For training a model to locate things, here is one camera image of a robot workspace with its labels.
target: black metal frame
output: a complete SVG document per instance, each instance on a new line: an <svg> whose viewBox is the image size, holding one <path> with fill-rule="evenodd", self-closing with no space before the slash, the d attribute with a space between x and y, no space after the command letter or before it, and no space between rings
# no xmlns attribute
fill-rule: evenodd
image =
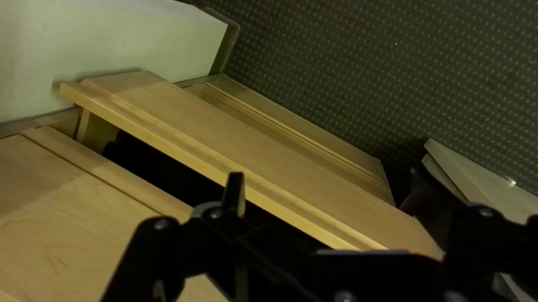
<svg viewBox="0 0 538 302"><path fill-rule="evenodd" d="M244 213L244 176L232 173L222 203L199 206L185 225L143 222L103 300L173 300L199 274L236 302L501 300L491 292L496 272L538 289L538 217L521 227L491 208L468 208L441 264L407 252L311 253Z"/></svg>

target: black object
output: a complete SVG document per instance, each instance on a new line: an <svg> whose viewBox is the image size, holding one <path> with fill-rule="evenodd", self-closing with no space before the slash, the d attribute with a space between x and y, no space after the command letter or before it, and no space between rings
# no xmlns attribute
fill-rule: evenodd
<svg viewBox="0 0 538 302"><path fill-rule="evenodd" d="M306 252L271 228L241 218L244 176L232 173L222 203L204 203L185 225L170 217L143 222L103 297L173 300L184 280L207 274L244 300L503 300L495 272L538 289L538 217L521 227L474 206L454 218L446 260L407 252Z"/></svg>

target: textured gray wall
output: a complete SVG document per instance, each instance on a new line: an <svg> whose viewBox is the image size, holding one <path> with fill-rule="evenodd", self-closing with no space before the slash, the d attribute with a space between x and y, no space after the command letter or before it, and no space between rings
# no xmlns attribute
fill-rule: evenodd
<svg viewBox="0 0 538 302"><path fill-rule="evenodd" d="M538 2L207 0L227 72L387 165L427 138L538 193Z"/></svg>

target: white wall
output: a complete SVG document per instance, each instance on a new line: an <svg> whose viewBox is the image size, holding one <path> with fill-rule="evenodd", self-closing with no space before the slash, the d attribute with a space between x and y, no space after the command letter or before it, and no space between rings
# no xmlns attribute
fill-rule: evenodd
<svg viewBox="0 0 538 302"><path fill-rule="evenodd" d="M173 0L0 0L0 123L67 107L56 81L209 74L226 24Z"/></svg>

